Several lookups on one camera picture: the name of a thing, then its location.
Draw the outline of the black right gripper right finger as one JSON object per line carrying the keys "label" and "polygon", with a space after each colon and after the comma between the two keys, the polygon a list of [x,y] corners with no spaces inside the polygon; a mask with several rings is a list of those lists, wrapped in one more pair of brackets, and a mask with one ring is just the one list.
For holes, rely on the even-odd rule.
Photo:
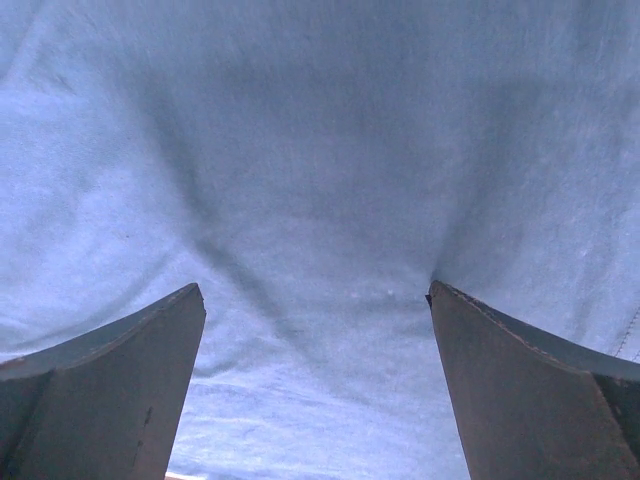
{"label": "black right gripper right finger", "polygon": [[426,298],[471,478],[638,478],[638,364],[440,281]]}

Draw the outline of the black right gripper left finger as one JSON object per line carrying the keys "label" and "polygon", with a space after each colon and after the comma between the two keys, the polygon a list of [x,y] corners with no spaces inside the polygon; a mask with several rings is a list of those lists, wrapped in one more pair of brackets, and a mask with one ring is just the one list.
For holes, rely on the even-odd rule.
{"label": "black right gripper left finger", "polygon": [[164,478],[205,317],[191,283],[2,363],[2,478]]}

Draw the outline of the dark blue t shirt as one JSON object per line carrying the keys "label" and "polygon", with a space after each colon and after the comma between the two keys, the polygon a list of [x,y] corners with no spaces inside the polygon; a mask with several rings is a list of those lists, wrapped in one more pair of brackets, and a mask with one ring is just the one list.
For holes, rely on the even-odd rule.
{"label": "dark blue t shirt", "polygon": [[635,1],[5,1],[1,357],[200,286],[171,457],[464,479],[440,280],[639,357]]}

